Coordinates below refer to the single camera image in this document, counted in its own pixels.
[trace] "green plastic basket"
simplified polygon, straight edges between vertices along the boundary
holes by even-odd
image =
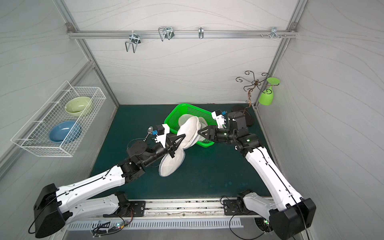
[[[208,125],[217,125],[216,120],[212,118],[211,112],[204,110],[202,108],[198,108],[188,103],[182,103],[175,107],[175,109],[168,115],[168,117],[164,120],[164,123],[168,124],[170,131],[174,134],[177,134],[177,131],[180,129],[179,126],[179,118],[181,115],[191,114],[197,117],[203,117]],[[214,144],[214,142],[209,140],[204,140],[202,142],[197,141],[197,145],[202,147],[209,147]]]

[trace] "black cable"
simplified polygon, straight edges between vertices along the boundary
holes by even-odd
[[[95,232],[96,232],[96,231],[99,231],[100,228],[102,228],[103,226],[105,226],[105,225],[107,225],[107,224],[109,224],[109,223],[111,223],[111,222],[109,221],[109,222],[106,222],[106,223],[101,224],[101,225],[98,226],[98,227],[95,227],[95,228],[92,230],[93,235],[95,235]]]
[[[259,237],[261,237],[265,232],[263,232],[262,234],[260,234],[260,235],[258,235],[257,237],[255,237],[255,238],[242,238],[242,237],[239,237],[237,234],[235,234],[233,231],[232,231],[232,229],[231,229],[231,221],[232,221],[232,218],[234,217],[234,216],[236,216],[236,215],[238,215],[238,214],[235,214],[235,215],[233,215],[232,217],[231,217],[231,220],[229,220],[229,230],[231,230],[231,232],[236,236],[236,237],[238,237],[238,238],[240,238],[240,239],[243,239],[243,240],[254,240],[254,239],[257,239],[257,238],[259,238]]]
[[[264,156],[263,152],[262,152],[260,149],[258,149],[258,148],[256,148],[256,149],[259,150],[259,151],[262,153],[264,160],[268,163],[268,161],[265,159],[265,156]],[[292,193],[289,191],[289,189],[287,188],[287,186],[286,186],[286,185],[284,184],[284,182],[281,180],[281,178],[279,177],[279,175],[277,175],[277,172],[276,172],[276,171],[273,169],[273,167],[271,167],[270,165],[269,165],[269,167],[274,171],[274,173],[276,174],[276,176],[279,178],[280,182],[284,185],[285,189],[286,189],[286,190],[288,191],[288,193],[291,195],[293,201],[296,203],[297,208],[299,208],[300,216],[301,216],[301,220],[303,221],[304,228],[305,228],[305,233],[307,234],[307,238],[308,238],[308,240],[310,240],[310,235],[309,235],[309,233],[308,233],[307,225],[305,224],[304,215],[303,215],[303,213],[302,213],[302,211],[301,211],[299,205],[297,204],[295,198],[292,196]]]
[[[230,200],[227,196],[222,196],[222,197],[220,198],[220,203],[221,203],[221,200],[222,200],[224,197],[225,197],[226,199]]]
[[[108,172],[107,172],[107,174],[106,174],[105,176],[108,175],[108,173],[112,170],[112,168],[113,168],[113,167],[111,167],[111,168],[108,170]],[[83,186],[85,186],[85,185],[87,185],[87,184],[93,183],[93,182],[95,182],[95,181],[97,181],[97,180],[100,180],[100,179],[102,179],[102,178],[103,178],[103,177],[100,177],[100,178],[98,178],[98,179],[96,179],[96,180],[93,180],[92,182],[88,182],[88,183],[83,184],[83,185],[81,185],[81,186],[75,187],[75,188],[69,190],[69,192],[70,192],[70,191],[73,191],[73,190],[75,190],[75,189],[78,189],[79,187],[83,187]],[[36,219],[37,219],[37,218],[40,216],[40,214],[43,212],[43,210],[44,210],[48,205],[50,205],[51,202],[53,202],[53,200],[57,199],[58,197],[60,197],[60,196],[63,195],[63,194],[66,194],[66,192],[63,192],[62,194],[59,194],[58,196],[54,197],[52,200],[49,201],[49,203],[47,203],[47,204],[43,207],[43,209],[40,211],[40,213],[39,213],[39,214],[36,216],[36,218],[33,220],[32,224],[29,226],[29,228],[28,228],[28,233],[29,233],[29,234],[34,234],[34,233],[36,233],[36,231],[31,232],[31,227],[32,227],[33,224],[35,223]]]
[[[296,200],[294,199],[294,197],[292,196],[292,199],[295,201],[296,205],[297,205],[297,208],[299,208],[299,211],[300,211],[300,215],[301,215],[301,220],[303,221],[303,224],[304,224],[304,227],[305,227],[305,233],[307,234],[307,238],[308,240],[310,240],[310,235],[308,234],[308,230],[307,230],[307,226],[305,224],[305,220],[304,220],[304,215],[299,207],[299,205],[297,204]]]
[[[49,201],[49,203],[48,203],[47,205],[45,205],[45,206],[43,207],[43,209],[41,210],[41,212],[37,215],[37,217],[33,220],[32,224],[29,226],[29,228],[28,228],[28,233],[29,233],[29,234],[34,234],[34,233],[36,233],[36,231],[31,232],[31,227],[32,227],[33,224],[35,223],[36,219],[37,219],[37,218],[40,216],[40,214],[43,212],[43,210],[44,210],[48,205],[50,205],[51,202],[53,202],[53,200],[55,200],[56,198],[60,197],[60,196],[63,195],[63,194],[65,194],[65,192],[63,192],[62,194],[60,194],[60,195],[57,196],[57,197],[54,197],[52,200]]]
[[[135,139],[130,140],[129,143],[127,144],[127,149],[129,148],[128,146],[129,146],[129,144],[130,144],[132,141],[134,141],[134,140],[139,140],[139,139],[145,139],[145,138],[142,138],[142,137],[141,137],[141,138],[135,138]]]
[[[116,214],[114,214],[114,215],[117,216],[117,217],[119,217],[119,218],[121,218],[121,220],[122,220],[122,222],[123,222],[123,226],[122,226],[119,230],[117,230],[116,232],[106,233],[106,234],[100,234],[99,236],[105,236],[105,235],[111,235],[111,234],[118,233],[119,231],[121,231],[121,230],[125,227],[125,221],[124,221],[124,219],[123,219],[122,217],[120,217],[119,215],[116,215]]]

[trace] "white plastic clip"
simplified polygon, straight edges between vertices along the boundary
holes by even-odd
[[[168,126],[168,124],[162,124],[162,126],[164,127],[164,134],[163,135],[157,135],[157,137],[155,138],[155,142],[156,143],[161,143],[161,145],[163,145],[163,147],[166,147],[166,139],[167,139],[167,134],[170,132],[170,128]]]
[[[217,116],[216,111],[212,112],[212,118],[216,120],[217,128],[227,128],[225,126],[225,117],[222,114]]]

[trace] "metal bracket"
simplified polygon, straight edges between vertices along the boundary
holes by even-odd
[[[237,199],[231,199],[231,200],[223,200],[224,205],[224,215],[226,216],[233,216],[233,215],[258,215],[257,213],[253,211],[248,212],[241,212],[239,211],[239,205],[237,203]]]
[[[159,31],[161,41],[164,41],[164,39],[166,38],[166,35],[168,40],[170,40],[173,36],[175,36],[175,34],[173,33],[173,28],[171,28],[170,26],[159,27],[158,31]]]
[[[65,23],[65,26],[67,27],[67,33],[73,33],[74,32],[74,26],[72,23]]]
[[[291,25],[289,26],[289,31],[291,31],[291,32],[297,31],[297,22],[291,23]]]
[[[203,38],[204,38],[204,28],[199,27],[199,39],[203,39]]]
[[[280,37],[281,37],[281,35],[278,35],[278,34],[276,33],[276,31],[277,31],[277,28],[274,26],[274,27],[272,28],[272,30],[271,30],[271,33],[269,34],[269,38],[270,38],[270,39],[272,39],[272,38],[280,38]]]
[[[129,41],[125,42],[125,49],[128,52],[129,46],[132,45],[133,53],[136,52],[137,45],[140,43],[140,37],[134,33],[129,36]]]

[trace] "light green bowl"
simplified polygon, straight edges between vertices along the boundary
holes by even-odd
[[[64,109],[74,117],[79,117],[81,114],[87,116],[93,109],[92,100],[89,97],[74,98],[65,105]]]

